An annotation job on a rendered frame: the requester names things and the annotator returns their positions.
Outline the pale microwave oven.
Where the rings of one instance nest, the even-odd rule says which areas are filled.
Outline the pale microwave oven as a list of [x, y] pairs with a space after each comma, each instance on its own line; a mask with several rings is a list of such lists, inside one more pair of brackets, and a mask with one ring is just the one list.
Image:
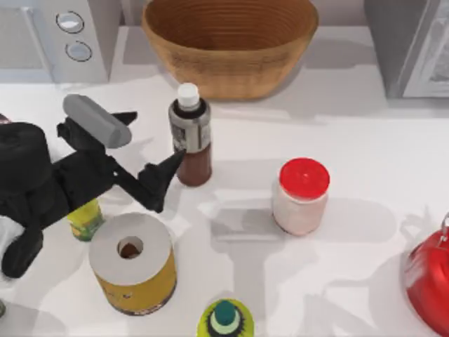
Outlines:
[[[68, 11], [84, 20], [78, 34], [55, 22]], [[107, 82], [121, 19], [120, 0], [0, 0], [0, 83]], [[75, 41], [91, 47], [89, 61], [66, 55], [66, 44]]]

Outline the red kettle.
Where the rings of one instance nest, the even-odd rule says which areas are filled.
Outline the red kettle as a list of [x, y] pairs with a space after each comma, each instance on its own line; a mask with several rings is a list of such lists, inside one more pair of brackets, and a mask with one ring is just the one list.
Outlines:
[[403, 273], [410, 304], [441, 337], [449, 337], [449, 212], [441, 228], [408, 255]]

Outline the green bottle with teal cap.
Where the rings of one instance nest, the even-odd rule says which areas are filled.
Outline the green bottle with teal cap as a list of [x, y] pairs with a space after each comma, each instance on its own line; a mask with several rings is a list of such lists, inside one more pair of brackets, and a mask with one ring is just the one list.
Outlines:
[[254, 337], [254, 333], [250, 310], [233, 298], [223, 298], [210, 304], [196, 328], [196, 337]]

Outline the green and yellow can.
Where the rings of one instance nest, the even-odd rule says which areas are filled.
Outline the green and yellow can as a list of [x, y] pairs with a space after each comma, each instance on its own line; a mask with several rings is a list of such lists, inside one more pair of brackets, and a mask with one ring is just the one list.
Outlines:
[[89, 242], [104, 223], [104, 217], [97, 199], [93, 199], [71, 212], [67, 219], [74, 237], [83, 242]]

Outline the round microwave knob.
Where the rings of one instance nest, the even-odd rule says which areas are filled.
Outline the round microwave knob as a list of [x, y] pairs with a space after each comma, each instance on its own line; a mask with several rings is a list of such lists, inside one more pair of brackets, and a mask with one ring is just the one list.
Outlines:
[[82, 41], [66, 44], [65, 53], [71, 60], [76, 62], [87, 62], [93, 56], [91, 47]]
[[55, 17], [57, 26], [68, 34], [78, 34], [84, 29], [83, 18], [74, 11], [58, 13]]

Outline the white jar with red lid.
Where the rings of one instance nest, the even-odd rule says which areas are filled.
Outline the white jar with red lid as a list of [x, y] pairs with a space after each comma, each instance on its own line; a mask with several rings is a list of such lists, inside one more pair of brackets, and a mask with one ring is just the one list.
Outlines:
[[304, 236], [321, 224], [328, 201], [330, 174], [319, 161], [298, 157], [280, 168], [274, 183], [272, 213], [285, 232]]

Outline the woven brown basket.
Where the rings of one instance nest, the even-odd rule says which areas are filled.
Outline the woven brown basket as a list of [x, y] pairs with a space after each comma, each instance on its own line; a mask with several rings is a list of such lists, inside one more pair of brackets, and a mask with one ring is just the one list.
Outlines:
[[151, 0], [142, 28], [168, 72], [215, 100], [267, 97], [319, 25], [310, 0]]

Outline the pale grey rounded box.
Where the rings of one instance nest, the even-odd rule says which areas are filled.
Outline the pale grey rounded box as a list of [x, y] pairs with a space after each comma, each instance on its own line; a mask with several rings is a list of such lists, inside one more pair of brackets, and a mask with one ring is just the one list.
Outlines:
[[65, 114], [106, 148], [117, 149], [131, 142], [128, 126], [111, 123], [110, 114], [86, 95], [69, 94], [62, 103]]

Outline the brown bottle with white cap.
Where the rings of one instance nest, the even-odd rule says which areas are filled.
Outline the brown bottle with white cap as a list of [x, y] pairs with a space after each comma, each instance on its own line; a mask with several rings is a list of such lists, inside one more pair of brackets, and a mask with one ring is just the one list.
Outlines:
[[177, 170], [181, 183], [198, 187], [212, 176], [212, 133], [210, 105], [195, 84], [178, 86], [177, 98], [170, 104], [168, 118], [173, 149], [185, 152]]

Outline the yellow can with white top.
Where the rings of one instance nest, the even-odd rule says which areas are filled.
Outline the yellow can with white top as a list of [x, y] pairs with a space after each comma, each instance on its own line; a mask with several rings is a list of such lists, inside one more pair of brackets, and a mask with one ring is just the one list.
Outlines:
[[126, 213], [107, 220], [91, 240], [88, 259], [108, 302], [127, 315], [158, 310], [177, 285], [170, 233], [149, 214]]

